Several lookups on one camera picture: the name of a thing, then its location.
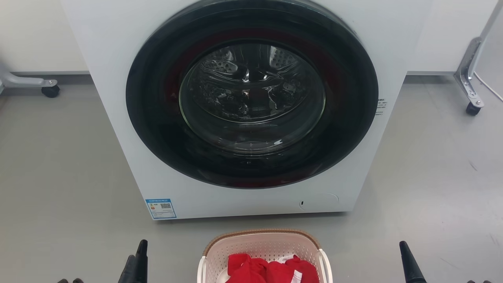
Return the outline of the grey metal stand leg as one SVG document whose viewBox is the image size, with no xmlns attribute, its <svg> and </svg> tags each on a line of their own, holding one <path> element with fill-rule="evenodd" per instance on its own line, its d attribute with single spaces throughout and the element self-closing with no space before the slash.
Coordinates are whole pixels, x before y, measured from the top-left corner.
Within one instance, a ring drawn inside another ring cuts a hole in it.
<svg viewBox="0 0 503 283">
<path fill-rule="evenodd" d="M 57 86 L 55 79 L 42 79 L 34 77 L 20 77 L 9 72 L 7 67 L 0 62 L 0 92 L 5 88 L 53 88 Z"/>
<path fill-rule="evenodd" d="M 483 108 L 485 104 L 472 86 L 473 78 L 478 79 L 478 81 L 483 84 L 485 88 L 487 88 L 491 93 L 493 93 L 493 95 L 495 95 L 498 99 L 501 100 L 501 102 L 503 102 L 503 97 L 501 97 L 501 95 L 499 95 L 483 79 L 481 79 L 481 77 L 475 71 L 479 57 L 481 56 L 483 47 L 485 46 L 485 41 L 488 38 L 490 31 L 492 30 L 492 27 L 502 10 L 503 0 L 497 0 L 492 14 L 489 16 L 489 19 L 485 24 L 485 27 L 483 28 L 480 36 L 473 38 L 470 41 L 463 59 L 459 64 L 458 69 L 454 73 L 455 81 L 458 83 L 461 90 L 469 99 L 469 103 L 472 103 L 481 108 Z"/>
</svg>

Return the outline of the white perforated laundry basket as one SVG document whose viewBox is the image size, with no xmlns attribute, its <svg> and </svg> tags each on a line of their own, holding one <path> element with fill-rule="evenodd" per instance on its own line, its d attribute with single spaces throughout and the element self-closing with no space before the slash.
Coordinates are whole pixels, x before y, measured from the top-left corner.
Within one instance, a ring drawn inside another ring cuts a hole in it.
<svg viewBox="0 0 503 283">
<path fill-rule="evenodd" d="M 293 229 L 259 229 L 225 233 L 206 246 L 199 261 L 196 283 L 218 283 L 231 254 L 246 253 L 268 262 L 296 255 L 316 267 L 320 283 L 334 283 L 332 267 L 319 241 Z"/>
</svg>

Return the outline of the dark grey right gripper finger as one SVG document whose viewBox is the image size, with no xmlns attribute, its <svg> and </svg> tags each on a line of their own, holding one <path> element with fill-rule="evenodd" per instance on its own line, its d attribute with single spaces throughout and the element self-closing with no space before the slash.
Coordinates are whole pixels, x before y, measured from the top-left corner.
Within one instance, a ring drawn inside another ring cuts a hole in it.
<svg viewBox="0 0 503 283">
<path fill-rule="evenodd" d="M 427 283 L 413 253 L 410 251 L 409 245 L 405 241 L 400 241 L 399 247 L 405 283 Z"/>
</svg>

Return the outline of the white washer filter cover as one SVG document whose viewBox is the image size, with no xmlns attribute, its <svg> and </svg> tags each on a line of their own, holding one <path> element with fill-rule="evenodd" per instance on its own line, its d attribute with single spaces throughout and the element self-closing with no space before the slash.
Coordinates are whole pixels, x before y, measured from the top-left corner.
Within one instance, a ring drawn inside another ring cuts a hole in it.
<svg viewBox="0 0 503 283">
<path fill-rule="evenodd" d="M 299 202 L 299 207 L 306 213 L 331 213 L 338 211 L 338 197 L 332 193 L 308 195 Z"/>
</svg>

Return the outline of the black round washer door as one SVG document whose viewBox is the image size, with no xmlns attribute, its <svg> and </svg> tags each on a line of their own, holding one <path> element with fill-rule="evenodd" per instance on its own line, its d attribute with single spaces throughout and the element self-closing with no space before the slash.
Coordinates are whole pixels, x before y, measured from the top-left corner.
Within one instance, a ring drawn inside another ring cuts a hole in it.
<svg viewBox="0 0 503 283">
<path fill-rule="evenodd" d="M 200 0 L 144 43 L 125 99 L 176 171 L 262 189 L 319 175 L 361 143 L 378 78 L 354 31 L 310 0 Z"/>
</svg>

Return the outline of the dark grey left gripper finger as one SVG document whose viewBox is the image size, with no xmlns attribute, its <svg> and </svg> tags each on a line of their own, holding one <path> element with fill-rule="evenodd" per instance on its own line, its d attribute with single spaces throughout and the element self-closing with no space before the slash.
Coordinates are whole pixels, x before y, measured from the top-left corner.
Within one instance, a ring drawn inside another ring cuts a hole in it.
<svg viewBox="0 0 503 283">
<path fill-rule="evenodd" d="M 148 281 L 148 263 L 147 256 L 148 241 L 143 239 L 136 251 L 136 265 L 135 265 L 135 283 L 147 283 Z"/>
<path fill-rule="evenodd" d="M 131 278 L 134 274 L 135 261 L 136 257 L 134 255 L 128 256 L 124 269 L 122 270 L 119 277 L 118 283 L 131 283 Z"/>
</svg>

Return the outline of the white front-load washing machine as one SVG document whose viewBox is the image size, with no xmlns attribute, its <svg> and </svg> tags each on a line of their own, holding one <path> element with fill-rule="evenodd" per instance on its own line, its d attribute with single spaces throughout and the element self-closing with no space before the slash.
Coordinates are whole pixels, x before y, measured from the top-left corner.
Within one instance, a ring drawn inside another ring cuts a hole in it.
<svg viewBox="0 0 503 283">
<path fill-rule="evenodd" d="M 414 56 L 432 0 L 310 0 L 357 35 L 375 66 L 379 98 L 371 127 L 340 163 L 279 187 L 239 189 L 186 176 L 159 159 L 129 118 L 125 91 L 132 63 L 169 18 L 200 0 L 61 0 L 95 87 L 144 199 L 169 198 L 176 219 L 306 213 L 308 195 L 332 193 L 338 211 L 354 207 Z"/>
</svg>

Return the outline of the red garment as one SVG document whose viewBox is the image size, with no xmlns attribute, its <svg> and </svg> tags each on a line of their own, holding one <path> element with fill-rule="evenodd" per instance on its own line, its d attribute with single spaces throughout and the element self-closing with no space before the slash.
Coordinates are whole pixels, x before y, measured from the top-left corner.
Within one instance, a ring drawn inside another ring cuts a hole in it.
<svg viewBox="0 0 503 283">
<path fill-rule="evenodd" d="M 316 267 L 296 255 L 268 262 L 246 253 L 231 254 L 228 276 L 225 283 L 320 283 Z"/>
</svg>

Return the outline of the blue energy label sticker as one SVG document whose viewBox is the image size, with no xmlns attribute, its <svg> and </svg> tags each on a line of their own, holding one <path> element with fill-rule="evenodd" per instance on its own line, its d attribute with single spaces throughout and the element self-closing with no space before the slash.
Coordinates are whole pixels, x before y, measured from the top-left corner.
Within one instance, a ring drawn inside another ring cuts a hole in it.
<svg viewBox="0 0 503 283">
<path fill-rule="evenodd" d="M 146 199 L 145 202 L 153 220 L 172 220 L 177 218 L 173 204 L 169 198 Z"/>
</svg>

